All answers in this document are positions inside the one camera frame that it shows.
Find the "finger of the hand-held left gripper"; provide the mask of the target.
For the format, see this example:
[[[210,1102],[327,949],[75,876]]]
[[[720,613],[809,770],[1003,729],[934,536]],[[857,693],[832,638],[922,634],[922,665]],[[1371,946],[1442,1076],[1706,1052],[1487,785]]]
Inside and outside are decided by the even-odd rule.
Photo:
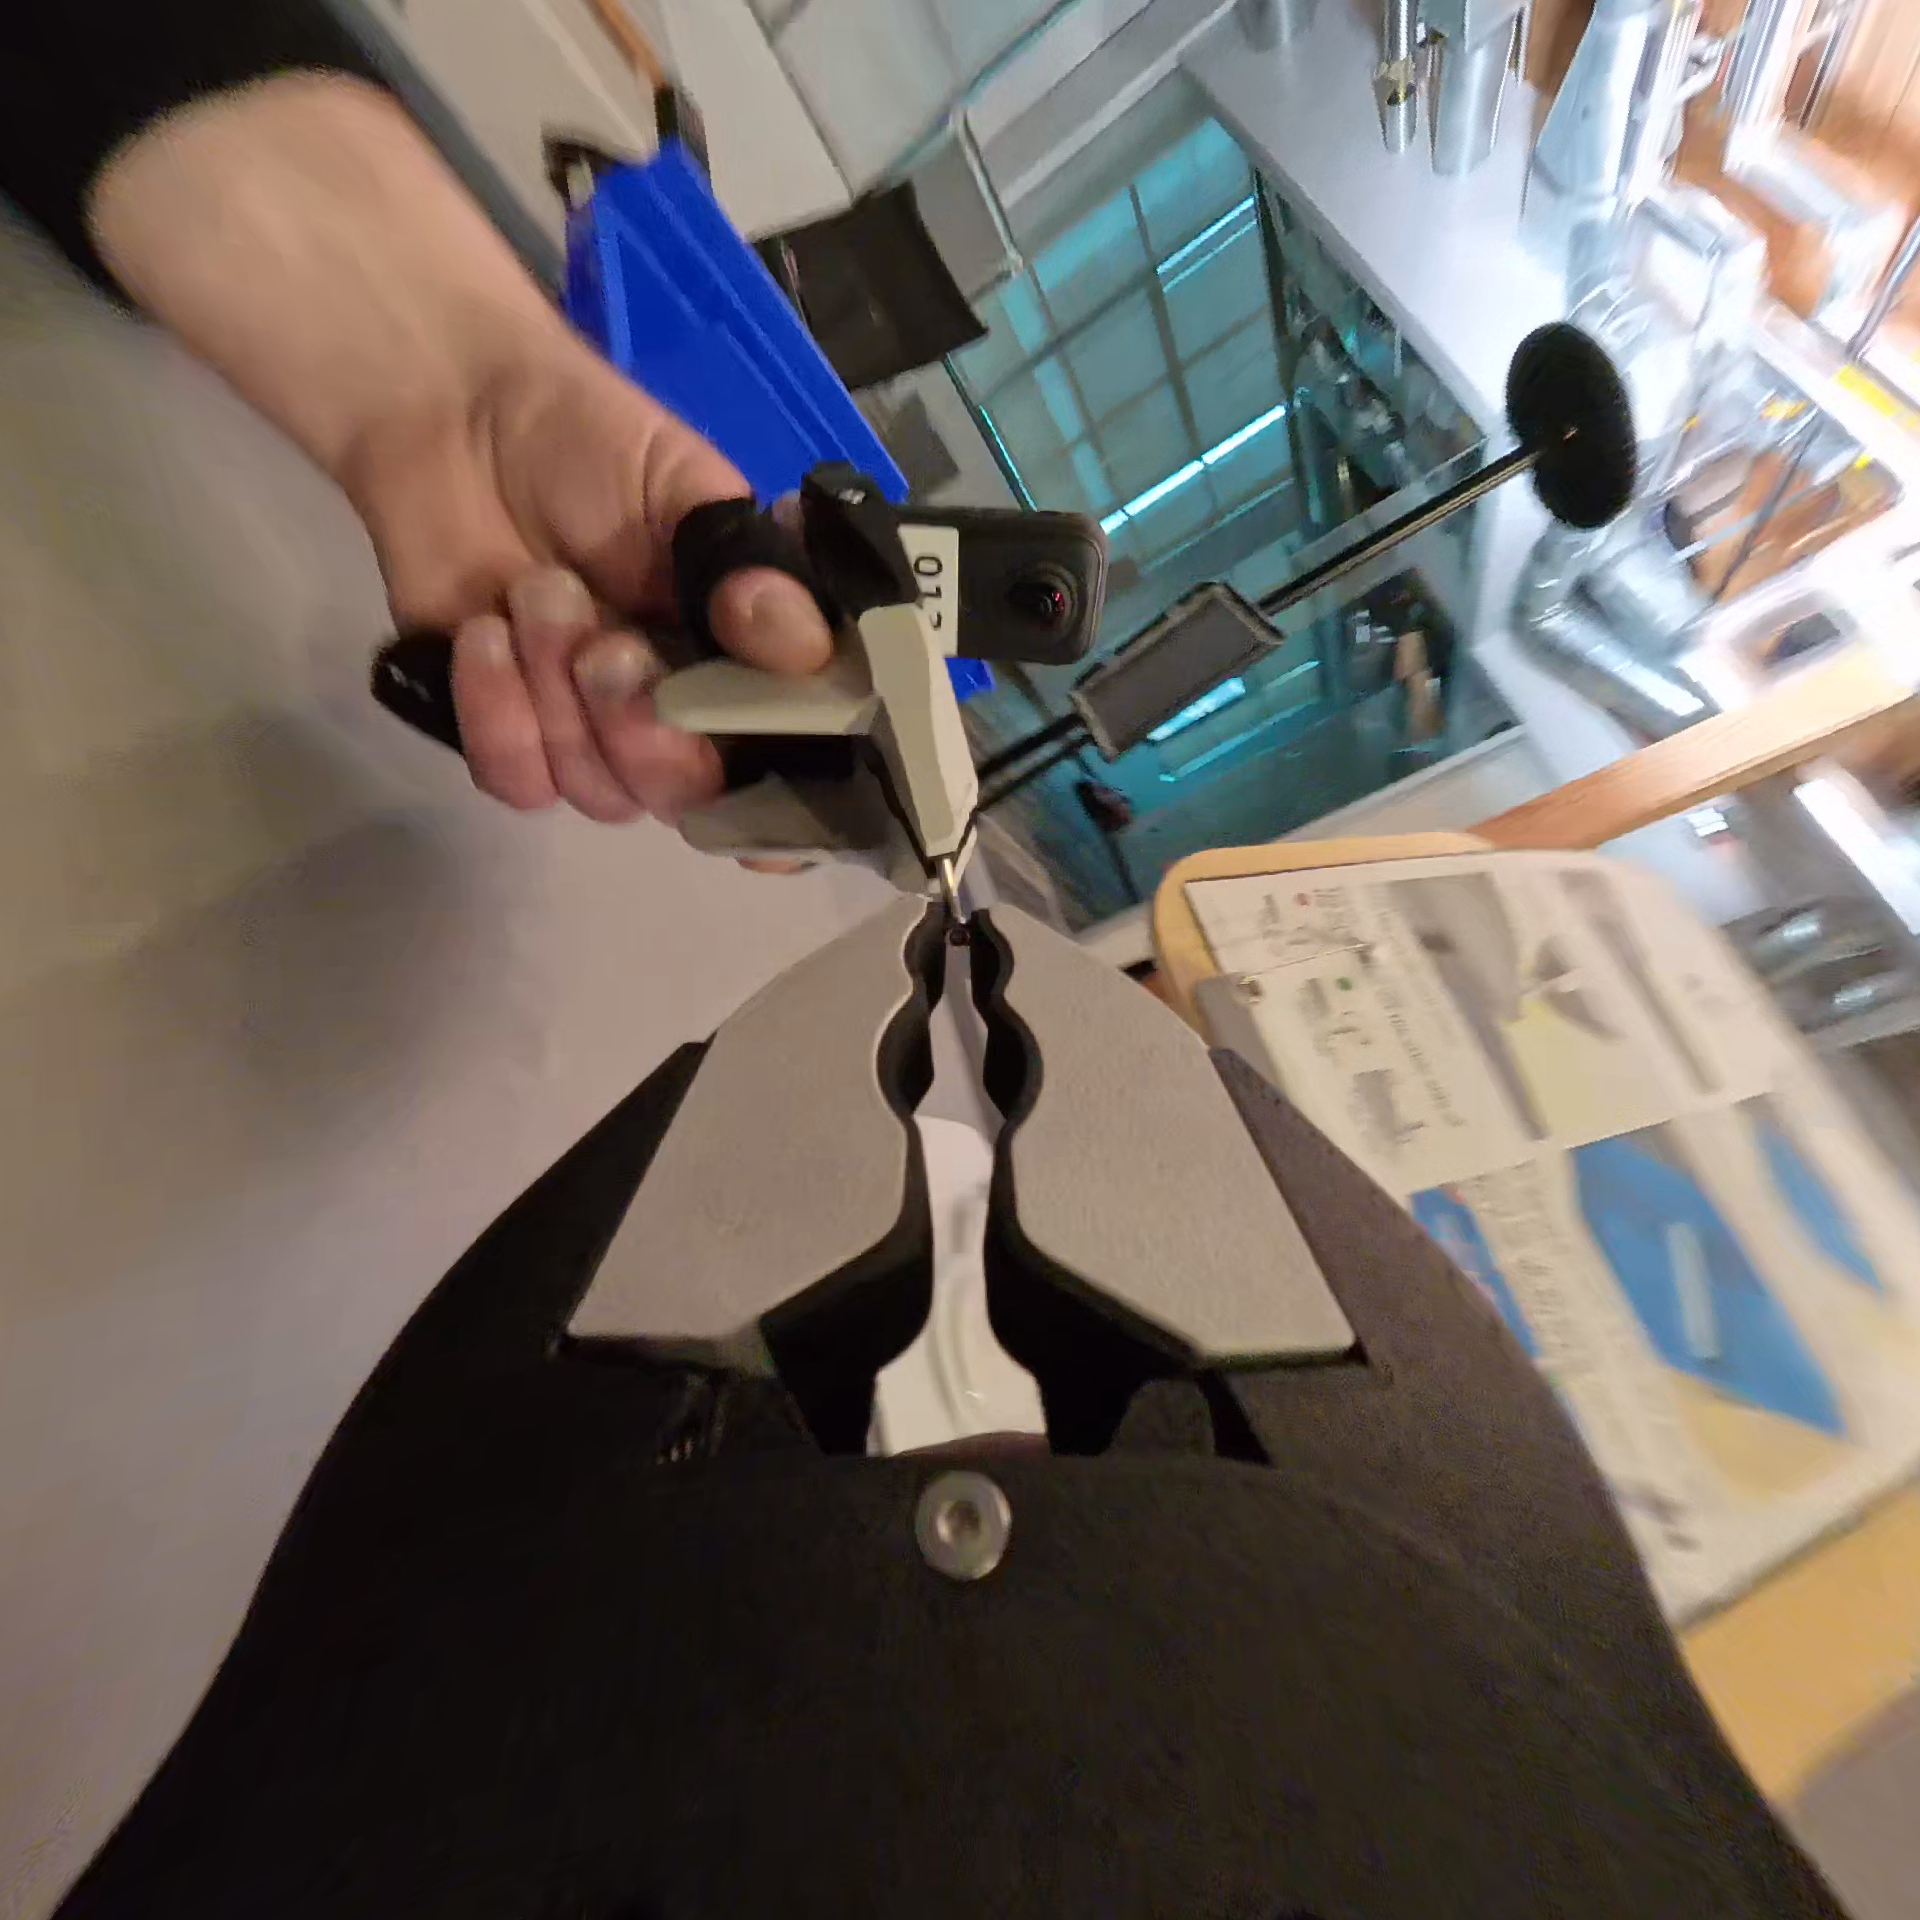
[[[978,777],[940,642],[919,608],[871,608],[859,647],[879,698],[874,738],[924,868],[958,847],[970,863]]]
[[[924,879],[927,868],[874,770],[847,777],[767,775],[682,813],[682,836],[735,861],[850,865],[884,879]]]

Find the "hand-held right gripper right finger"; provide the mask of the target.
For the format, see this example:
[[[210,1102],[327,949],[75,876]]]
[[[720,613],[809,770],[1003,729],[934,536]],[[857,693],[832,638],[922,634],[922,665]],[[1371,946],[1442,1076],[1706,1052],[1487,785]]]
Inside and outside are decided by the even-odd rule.
[[[1360,1356],[1214,1052],[1161,999],[1011,905],[968,925],[1000,1112],[986,1278],[1059,1456],[1112,1447],[1150,1384]]]

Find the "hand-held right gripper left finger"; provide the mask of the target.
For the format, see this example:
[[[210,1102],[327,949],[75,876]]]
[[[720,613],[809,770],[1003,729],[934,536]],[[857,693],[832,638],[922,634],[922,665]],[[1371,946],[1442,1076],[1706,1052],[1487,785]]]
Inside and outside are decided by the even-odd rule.
[[[779,972],[699,1048],[567,1321],[599,1358],[777,1382],[862,1453],[934,1289],[916,1105],[950,918],[899,895]]]

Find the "person's left forearm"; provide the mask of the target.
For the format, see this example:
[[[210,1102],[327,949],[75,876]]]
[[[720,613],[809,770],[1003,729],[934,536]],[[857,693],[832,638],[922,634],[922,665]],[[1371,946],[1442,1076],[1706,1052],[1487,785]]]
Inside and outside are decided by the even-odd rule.
[[[167,111],[289,76],[386,87],[321,1],[6,1],[6,200],[124,302],[87,221],[107,159]]]

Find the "person's left hand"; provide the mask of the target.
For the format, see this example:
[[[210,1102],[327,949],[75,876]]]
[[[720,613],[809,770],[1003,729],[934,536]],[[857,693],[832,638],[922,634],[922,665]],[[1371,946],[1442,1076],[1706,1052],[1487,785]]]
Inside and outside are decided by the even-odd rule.
[[[654,688],[672,535],[748,484],[564,322],[388,90],[296,72],[167,111],[107,158],[87,226],[347,495],[396,624],[452,638],[479,789],[601,825],[720,790]]]

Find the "black mesh office chair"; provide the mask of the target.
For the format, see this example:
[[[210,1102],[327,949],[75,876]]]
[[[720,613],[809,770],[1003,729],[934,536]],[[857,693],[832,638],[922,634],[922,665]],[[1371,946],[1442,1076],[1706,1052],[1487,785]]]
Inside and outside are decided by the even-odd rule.
[[[990,326],[953,279],[913,183],[755,241],[850,392],[942,362]]]

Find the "blue plastic bin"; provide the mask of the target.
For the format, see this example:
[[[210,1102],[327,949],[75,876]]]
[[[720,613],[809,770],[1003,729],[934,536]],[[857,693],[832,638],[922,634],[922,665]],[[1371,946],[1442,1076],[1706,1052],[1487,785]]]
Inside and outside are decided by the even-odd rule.
[[[704,156],[670,135],[644,159],[547,135],[567,213],[567,320],[611,365],[713,444],[760,501],[818,465],[914,488],[880,431],[722,210]]]

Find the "black floor lamp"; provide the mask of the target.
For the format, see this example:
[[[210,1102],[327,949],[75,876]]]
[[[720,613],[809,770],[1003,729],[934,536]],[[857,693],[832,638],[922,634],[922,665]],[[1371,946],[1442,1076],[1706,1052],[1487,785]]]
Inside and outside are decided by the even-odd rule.
[[[1545,511],[1580,533],[1625,511],[1641,471],[1635,418],[1614,358],[1588,330],[1551,322],[1514,350],[1504,421],[1506,452],[1395,519],[1370,511],[1359,538],[1324,548],[1282,586],[1248,599],[1230,583],[1203,583],[1183,594],[1068,688],[1065,716],[978,764],[982,806],[1009,801],[1080,752],[1120,759],[1216,682],[1335,610],[1338,589],[1377,585],[1406,543],[1523,474]]]

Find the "wooden post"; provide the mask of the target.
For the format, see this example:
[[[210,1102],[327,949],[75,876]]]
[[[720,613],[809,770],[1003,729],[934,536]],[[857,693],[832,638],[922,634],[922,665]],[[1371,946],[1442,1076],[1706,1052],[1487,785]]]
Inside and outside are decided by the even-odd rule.
[[[1476,822],[1473,836],[1496,849],[1598,849],[1822,761],[1914,705],[1914,682],[1860,655],[1836,657]]]

